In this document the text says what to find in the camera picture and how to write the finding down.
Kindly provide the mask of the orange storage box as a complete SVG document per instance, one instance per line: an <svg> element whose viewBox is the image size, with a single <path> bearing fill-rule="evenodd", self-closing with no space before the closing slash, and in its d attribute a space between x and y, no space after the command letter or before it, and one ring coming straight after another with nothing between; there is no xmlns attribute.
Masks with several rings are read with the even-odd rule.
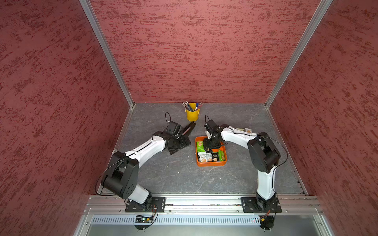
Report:
<svg viewBox="0 0 378 236"><path fill-rule="evenodd" d="M204 139L206 138L206 136L199 136L199 137L196 137L195 138L195 142L196 141L203 141ZM226 153L226 149L225 149L225 145L224 143L222 143L222 147L219 148L219 149L211 149L209 151L206 151L205 152L208 153L208 162L199 162L198 161L198 157L197 157L197 151L196 151L196 161L197 161L197 165L199 167L210 167L210 166L224 166L227 162L227 153ZM211 156L211 153L213 152L217 152L218 155L219 155L219 160L218 162L213 162L212 161L212 156Z"/></svg>

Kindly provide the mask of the green cookie packet in box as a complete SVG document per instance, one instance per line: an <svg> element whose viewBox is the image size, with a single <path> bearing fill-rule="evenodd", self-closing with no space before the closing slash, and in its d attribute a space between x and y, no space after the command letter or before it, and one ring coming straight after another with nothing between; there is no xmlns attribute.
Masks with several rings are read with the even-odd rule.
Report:
<svg viewBox="0 0 378 236"><path fill-rule="evenodd" d="M205 152L203 141L196 141L196 151Z"/></svg>

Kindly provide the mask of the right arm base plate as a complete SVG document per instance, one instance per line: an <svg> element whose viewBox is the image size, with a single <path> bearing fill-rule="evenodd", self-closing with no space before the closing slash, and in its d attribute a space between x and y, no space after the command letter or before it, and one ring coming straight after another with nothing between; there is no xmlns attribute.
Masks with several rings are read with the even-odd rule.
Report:
<svg viewBox="0 0 378 236"><path fill-rule="evenodd" d="M241 206L244 213L282 213L281 204L277 197L265 200L261 197L242 197Z"/></svg>

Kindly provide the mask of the white cookie packet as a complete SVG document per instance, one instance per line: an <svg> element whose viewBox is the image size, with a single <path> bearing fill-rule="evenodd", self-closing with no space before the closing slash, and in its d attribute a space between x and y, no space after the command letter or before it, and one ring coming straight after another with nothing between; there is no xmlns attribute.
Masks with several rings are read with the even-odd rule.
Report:
<svg viewBox="0 0 378 236"><path fill-rule="evenodd" d="M208 153L207 152L198 152L197 153L198 161L201 162L208 162Z"/></svg>

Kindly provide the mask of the black cookie packet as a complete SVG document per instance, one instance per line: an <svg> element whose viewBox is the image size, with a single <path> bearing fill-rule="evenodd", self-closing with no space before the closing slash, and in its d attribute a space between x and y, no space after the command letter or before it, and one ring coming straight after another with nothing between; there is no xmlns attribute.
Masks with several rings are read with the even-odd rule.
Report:
<svg viewBox="0 0 378 236"><path fill-rule="evenodd" d="M213 162L218 162L218 160L219 160L219 155L218 155L217 152L213 152L213 153L211 153L211 156L212 156L212 161L213 161Z"/></svg>

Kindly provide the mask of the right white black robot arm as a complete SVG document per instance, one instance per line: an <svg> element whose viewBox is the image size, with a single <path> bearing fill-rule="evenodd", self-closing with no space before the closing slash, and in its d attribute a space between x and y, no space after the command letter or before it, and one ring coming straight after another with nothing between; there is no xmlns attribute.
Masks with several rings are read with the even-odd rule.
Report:
<svg viewBox="0 0 378 236"><path fill-rule="evenodd" d="M276 199L274 174L281 154L267 133L241 131L231 126L220 127L205 124L205 147L216 149L222 144L234 143L249 151L251 162L258 170L256 205L260 211L268 211Z"/></svg>

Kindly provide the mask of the coloured pencils bunch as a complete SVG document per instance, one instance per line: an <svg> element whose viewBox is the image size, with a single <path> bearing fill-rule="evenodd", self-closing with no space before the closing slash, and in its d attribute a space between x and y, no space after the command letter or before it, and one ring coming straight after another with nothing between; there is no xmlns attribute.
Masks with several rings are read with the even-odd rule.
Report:
<svg viewBox="0 0 378 236"><path fill-rule="evenodd" d="M189 103L188 101L184 101L182 105L185 107L187 111L195 112L202 107L202 103Z"/></svg>

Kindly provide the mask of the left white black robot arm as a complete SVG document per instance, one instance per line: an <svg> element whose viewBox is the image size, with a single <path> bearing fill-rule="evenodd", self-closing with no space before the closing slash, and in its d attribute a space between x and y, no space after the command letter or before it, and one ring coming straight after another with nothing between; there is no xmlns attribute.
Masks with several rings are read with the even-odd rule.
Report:
<svg viewBox="0 0 378 236"><path fill-rule="evenodd" d="M101 185L122 199L146 204L151 194L138 184L139 168L165 149L173 154L189 145L191 142L188 134L168 136L158 131L148 141L132 150L113 153L102 175Z"/></svg>

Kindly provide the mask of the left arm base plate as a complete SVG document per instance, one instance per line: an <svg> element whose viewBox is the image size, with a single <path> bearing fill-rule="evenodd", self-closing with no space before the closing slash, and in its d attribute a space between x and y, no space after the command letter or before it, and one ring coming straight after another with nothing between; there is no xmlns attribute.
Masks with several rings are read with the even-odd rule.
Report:
<svg viewBox="0 0 378 236"><path fill-rule="evenodd" d="M126 199L124 200L125 212L161 213L165 209L165 200L165 197L148 197L145 203L139 204L136 201Z"/></svg>

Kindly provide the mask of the aluminium front rail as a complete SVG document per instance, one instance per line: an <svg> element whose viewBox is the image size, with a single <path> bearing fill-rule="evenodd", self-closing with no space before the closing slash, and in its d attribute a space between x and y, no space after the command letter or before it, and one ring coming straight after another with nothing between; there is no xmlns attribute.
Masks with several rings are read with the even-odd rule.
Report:
<svg viewBox="0 0 378 236"><path fill-rule="evenodd" d="M165 197L165 209L162 214L197 214L197 215L242 215L265 213L244 213L241 206L242 197L254 197L254 194L154 194ZM303 194L280 194L278 196L282 213L277 215L324 215L322 206L316 196ZM84 214L126 214L125 202L119 197L102 197L92 195L85 205Z"/></svg>

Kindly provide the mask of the yellow pencil cup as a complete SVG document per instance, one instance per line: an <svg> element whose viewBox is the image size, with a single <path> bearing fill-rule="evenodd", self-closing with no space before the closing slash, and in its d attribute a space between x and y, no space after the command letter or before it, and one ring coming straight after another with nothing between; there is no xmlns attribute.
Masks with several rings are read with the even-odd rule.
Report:
<svg viewBox="0 0 378 236"><path fill-rule="evenodd" d="M200 110L197 110L195 112L190 112L186 110L187 120L190 122L195 122L199 118L199 112Z"/></svg>

